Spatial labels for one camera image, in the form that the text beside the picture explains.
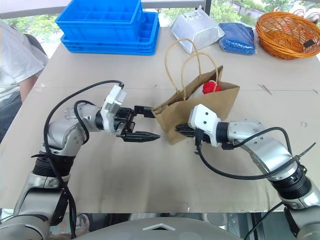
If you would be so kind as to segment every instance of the beige tabletop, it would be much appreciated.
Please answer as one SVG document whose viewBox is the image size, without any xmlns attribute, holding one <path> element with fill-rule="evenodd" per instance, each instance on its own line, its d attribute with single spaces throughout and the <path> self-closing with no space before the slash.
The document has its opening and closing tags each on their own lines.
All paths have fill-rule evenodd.
<svg viewBox="0 0 320 240">
<path fill-rule="evenodd" d="M 166 48 L 174 41 L 167 28 L 160 31 L 154 56 L 73 54 L 60 45 L 32 89 L 0 144 L 0 208 L 13 208 L 34 167 L 43 141 L 43 125 L 50 110 L 64 97 L 95 82 L 125 83 L 125 107 L 155 106 L 173 93 L 164 68 Z M 282 61 L 258 47 L 257 54 L 225 53 L 217 44 L 203 49 L 223 64 L 223 80 L 241 86 L 228 120 L 257 119 L 265 127 L 284 127 L 293 152 L 300 153 L 320 140 L 320 64 L 316 57 Z M 179 79 L 188 54 L 177 45 L 169 57 L 172 75 Z M 201 58 L 203 70 L 211 71 Z M 186 70 L 197 75 L 196 62 Z M 265 85 L 270 92 L 258 85 Z M 91 89 L 64 104 L 53 118 L 76 100 L 101 105 L 112 85 Z M 136 131 L 161 138 L 147 143 L 125 143 L 103 132 L 92 133 L 71 169 L 70 190 L 77 210 L 91 213 L 131 212 L 255 212 L 280 200 L 267 180 L 244 181 L 219 176 L 194 155 L 192 139 L 169 145 L 155 119 L 136 118 Z M 274 135 L 280 141 L 283 136 Z M 302 159 L 307 175 L 320 186 L 320 145 Z M 259 170 L 241 149 L 224 151 L 203 146 L 207 160 L 220 170 L 255 175 Z"/>
</svg>

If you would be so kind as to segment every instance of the paper bag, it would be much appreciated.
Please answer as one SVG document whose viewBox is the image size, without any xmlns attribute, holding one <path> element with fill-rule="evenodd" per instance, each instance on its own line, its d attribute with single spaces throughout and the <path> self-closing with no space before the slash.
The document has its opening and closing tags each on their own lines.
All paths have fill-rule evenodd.
<svg viewBox="0 0 320 240">
<path fill-rule="evenodd" d="M 186 41 L 186 40 L 190 41 L 193 44 L 195 49 L 195 54 L 190 56 L 185 61 L 182 67 L 181 84 L 182 84 L 183 90 L 179 90 L 169 72 L 167 59 L 168 59 L 168 52 L 170 48 L 174 44 L 180 41 Z M 215 69 L 211 72 L 201 73 L 199 55 L 205 55 L 209 57 Z M 184 68 L 186 64 L 194 57 L 197 57 L 198 59 L 199 76 L 196 77 L 192 82 L 190 82 L 186 87 L 184 87 Z M 166 133 L 167 139 L 169 140 L 170 144 L 172 145 L 176 144 L 186 138 L 182 134 L 176 132 L 176 126 L 180 124 L 185 124 L 188 122 L 191 110 L 196 105 L 199 105 L 199 104 L 205 105 L 207 108 L 214 111 L 221 120 L 224 120 L 228 117 L 228 114 L 236 100 L 240 87 L 232 83 L 221 81 L 223 66 L 217 67 L 215 61 L 207 53 L 198 52 L 195 44 L 191 40 L 186 38 L 179 39 L 168 48 L 165 55 L 165 68 L 166 68 L 168 77 L 176 90 L 176 93 L 161 105 L 154 107 L 152 109 L 152 113 L 157 119 L 157 121 L 159 122 L 163 131 Z M 207 93 L 200 97 L 188 99 L 189 96 L 199 86 L 208 82 L 209 80 L 216 81 L 216 83 L 221 86 L 221 91 L 215 92 L 215 89 L 214 89 L 214 91 L 211 93 Z"/>
</svg>

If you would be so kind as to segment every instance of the wicker basket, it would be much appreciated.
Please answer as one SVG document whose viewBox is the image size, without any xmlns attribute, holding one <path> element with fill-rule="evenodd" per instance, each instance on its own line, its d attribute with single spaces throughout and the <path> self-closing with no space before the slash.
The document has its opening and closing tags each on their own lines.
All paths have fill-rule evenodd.
<svg viewBox="0 0 320 240">
<path fill-rule="evenodd" d="M 255 28 L 261 47 L 278 59 L 309 58 L 320 53 L 320 29 L 303 17 L 288 12 L 266 13 Z"/>
</svg>

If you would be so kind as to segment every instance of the blue plastic crate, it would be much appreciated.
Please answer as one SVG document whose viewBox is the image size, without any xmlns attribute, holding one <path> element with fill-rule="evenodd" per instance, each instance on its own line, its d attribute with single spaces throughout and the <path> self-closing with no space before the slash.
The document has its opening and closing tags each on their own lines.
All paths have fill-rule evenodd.
<svg viewBox="0 0 320 240">
<path fill-rule="evenodd" d="M 140 0 L 72 0 L 55 20 L 69 40 L 137 41 Z"/>
<path fill-rule="evenodd" d="M 138 34 L 138 41 L 92 42 L 88 40 L 73 41 L 66 35 L 61 38 L 62 43 L 72 53 L 90 54 L 130 54 L 153 55 L 156 51 L 159 36 L 159 19 L 155 12 L 144 12 L 144 23 Z"/>
</svg>

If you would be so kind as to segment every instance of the person's arm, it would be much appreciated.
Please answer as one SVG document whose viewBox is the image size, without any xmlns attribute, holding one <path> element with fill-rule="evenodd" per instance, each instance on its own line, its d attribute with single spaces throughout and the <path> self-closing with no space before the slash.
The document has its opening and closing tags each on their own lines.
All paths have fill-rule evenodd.
<svg viewBox="0 0 320 240">
<path fill-rule="evenodd" d="M 38 77 L 36 75 L 30 76 L 25 80 L 19 82 L 20 94 L 22 102 L 25 101 L 27 95 L 31 91 L 32 87 L 35 85 Z"/>
</svg>

